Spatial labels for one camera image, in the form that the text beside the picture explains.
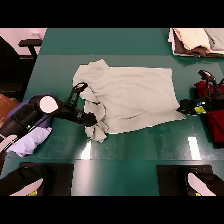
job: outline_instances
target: dark red fabric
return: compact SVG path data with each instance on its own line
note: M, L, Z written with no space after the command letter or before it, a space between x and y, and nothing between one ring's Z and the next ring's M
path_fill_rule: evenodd
M200 98L206 96L206 82L200 81L195 86ZM224 92L224 85L220 85L220 91ZM210 92L214 92L212 84L210 84ZM214 143L224 142L224 110L205 114L204 117Z

